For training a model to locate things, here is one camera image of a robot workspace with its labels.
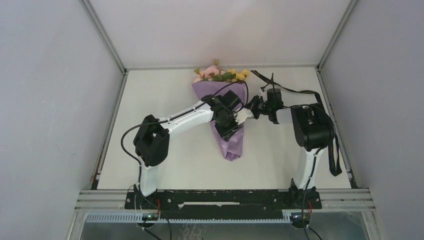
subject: black mounting plate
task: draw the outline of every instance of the black mounting plate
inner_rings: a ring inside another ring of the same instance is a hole
[[[313,209],[321,209],[317,192],[315,200],[309,201]],[[128,192],[125,209],[134,209],[135,193]],[[260,220],[281,219],[282,210],[299,209],[294,206],[288,191],[265,190],[158,190],[146,197],[163,211],[169,219],[196,220]],[[137,196],[136,206],[155,210],[150,203]]]

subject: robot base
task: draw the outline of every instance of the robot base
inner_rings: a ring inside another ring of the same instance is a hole
[[[145,198],[166,213],[169,219],[174,220],[278,220],[283,217],[282,211],[289,210],[292,212],[292,222],[302,226],[298,218],[303,197],[294,198],[294,192],[278,189],[157,190]],[[304,192],[297,191],[297,195],[300,196],[301,193]],[[322,208],[320,195],[316,191],[306,195],[314,209]],[[141,207],[143,210],[156,211],[145,198],[140,192],[128,191],[124,208],[133,210],[136,206],[137,209]],[[305,202],[304,209],[307,212],[310,206]],[[305,218],[305,223],[308,223],[308,217]]]
[[[321,209],[323,207],[321,204],[320,194],[317,192],[317,188],[315,186],[307,190],[298,189],[292,178],[288,192],[291,196],[292,205],[296,209],[301,209],[302,204],[305,210],[308,210],[310,205],[313,209]]]

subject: red wire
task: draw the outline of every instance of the red wire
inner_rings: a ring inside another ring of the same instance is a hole
[[[309,204],[309,212],[307,214],[311,214],[312,213],[312,204],[310,201],[307,201],[307,203]]]
[[[156,214],[159,214],[161,212],[161,211],[159,211],[159,209],[161,209],[161,200],[160,199],[156,199],[156,202],[157,202],[157,208],[158,208]]]

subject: gray wall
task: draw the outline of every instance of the gray wall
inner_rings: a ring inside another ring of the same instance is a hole
[[[323,77],[390,240],[422,239],[424,1],[362,0]]]
[[[0,3],[0,239],[64,239],[121,74],[77,0]]]
[[[128,68],[316,65],[349,1],[91,0]]]

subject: purple wrapping paper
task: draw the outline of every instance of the purple wrapping paper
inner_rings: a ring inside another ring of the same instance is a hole
[[[216,91],[227,84],[227,82],[221,81],[199,81],[192,83],[191,86],[193,87],[194,92],[200,100],[206,95],[214,94]],[[243,103],[246,102],[244,84],[232,84],[220,91],[218,95],[224,95],[230,90],[237,94]],[[228,141],[224,141],[215,128],[215,121],[210,122],[210,126],[212,127],[213,136],[215,136],[216,142],[221,149],[222,156],[229,161],[234,161],[240,158],[243,151],[243,136],[245,134],[245,127],[243,126],[240,128]]]

